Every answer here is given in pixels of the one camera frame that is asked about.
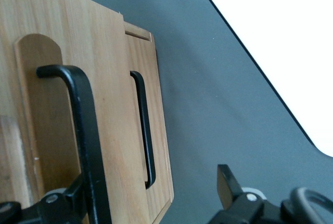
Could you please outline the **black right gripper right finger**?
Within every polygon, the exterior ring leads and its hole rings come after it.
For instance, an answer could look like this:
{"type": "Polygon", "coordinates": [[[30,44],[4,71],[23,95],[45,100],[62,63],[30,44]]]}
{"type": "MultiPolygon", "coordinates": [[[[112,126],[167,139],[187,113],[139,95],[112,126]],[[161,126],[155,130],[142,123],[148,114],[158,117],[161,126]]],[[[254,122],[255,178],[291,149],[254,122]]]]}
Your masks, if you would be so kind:
{"type": "Polygon", "coordinates": [[[245,192],[226,164],[217,166],[217,193],[223,209],[209,223],[260,223],[264,214],[263,199],[245,192]]]}

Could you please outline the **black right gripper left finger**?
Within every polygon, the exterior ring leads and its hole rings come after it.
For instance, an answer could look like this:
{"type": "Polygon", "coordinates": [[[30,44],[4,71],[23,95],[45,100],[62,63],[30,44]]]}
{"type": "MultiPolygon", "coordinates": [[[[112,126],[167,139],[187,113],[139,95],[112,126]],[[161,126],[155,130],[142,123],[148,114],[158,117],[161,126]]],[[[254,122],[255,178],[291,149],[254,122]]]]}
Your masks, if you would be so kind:
{"type": "Polygon", "coordinates": [[[83,223],[86,204],[82,176],[79,175],[67,188],[47,193],[37,209],[41,223],[83,223]]]}

